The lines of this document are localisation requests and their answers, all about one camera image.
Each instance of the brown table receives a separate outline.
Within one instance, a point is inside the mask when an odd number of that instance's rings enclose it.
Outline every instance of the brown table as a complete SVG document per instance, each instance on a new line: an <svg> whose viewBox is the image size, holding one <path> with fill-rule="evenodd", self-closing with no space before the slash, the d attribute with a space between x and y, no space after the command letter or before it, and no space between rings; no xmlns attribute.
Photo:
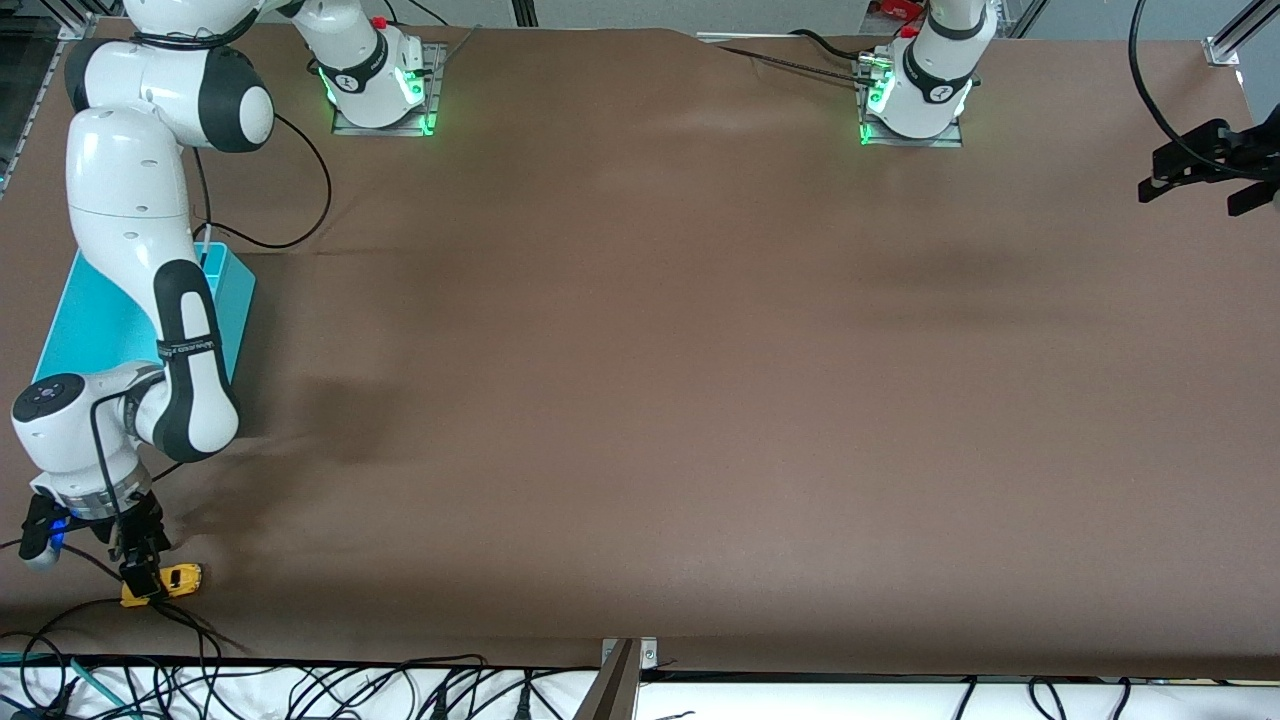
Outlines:
<svg viewBox="0 0 1280 720"><path fill-rule="evenodd" d="M291 28L239 45L337 181L307 245L232 243L243 438L159 488L209 569L186 606L246 652L1276 675L1280 225L1224 186L1135 201L1162 138L1120 45L993 44L960 151L863 147L838 82L663 31L481 29L436 137L333 137ZM1179 127L1247 124L1194 44L1144 63ZM0 202L4 397L74 250L63 96ZM206 158L218 220L319 210L284 128ZM95 573L5 555L3 624ZM65 647L195 651L93 612Z"/></svg>

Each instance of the blue plastic container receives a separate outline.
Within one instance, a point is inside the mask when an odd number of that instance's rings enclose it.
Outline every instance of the blue plastic container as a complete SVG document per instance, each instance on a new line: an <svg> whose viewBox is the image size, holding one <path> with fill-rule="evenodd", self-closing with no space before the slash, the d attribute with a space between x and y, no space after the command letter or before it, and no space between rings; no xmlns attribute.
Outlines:
<svg viewBox="0 0 1280 720"><path fill-rule="evenodd" d="M198 247L196 255L200 256ZM214 293L223 359L230 378L236 374L256 279L221 242L209 245L205 278ZM129 360L160 363L151 320L123 290L76 252L32 380L56 373L100 373Z"/></svg>

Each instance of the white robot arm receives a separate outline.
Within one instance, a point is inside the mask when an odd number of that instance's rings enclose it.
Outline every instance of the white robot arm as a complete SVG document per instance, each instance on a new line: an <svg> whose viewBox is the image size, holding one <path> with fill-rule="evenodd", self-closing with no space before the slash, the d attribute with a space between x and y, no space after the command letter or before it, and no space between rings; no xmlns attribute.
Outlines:
<svg viewBox="0 0 1280 720"><path fill-rule="evenodd" d="M988 0L929 0L919 35L876 49L888 68L867 110L902 137L942 133L964 110L973 72L996 35L996 23Z"/></svg>
<svg viewBox="0 0 1280 720"><path fill-rule="evenodd" d="M67 60L77 110L67 200L81 252L146 313L163 366L41 378L14 402L12 420L42 470L31 483L23 560L51 564L60 533L88 527L114 543L133 594L157 597L157 556L169 542L137 448L147 442L195 462L227 447L239 427L182 167L183 146L247 152L271 133L271 97L227 44L280 9L315 51L334 102L366 127L394 123L421 101L404 88L404 74L421 67L421 44L374 27L358 0L124 5L133 38L83 41Z"/></svg>

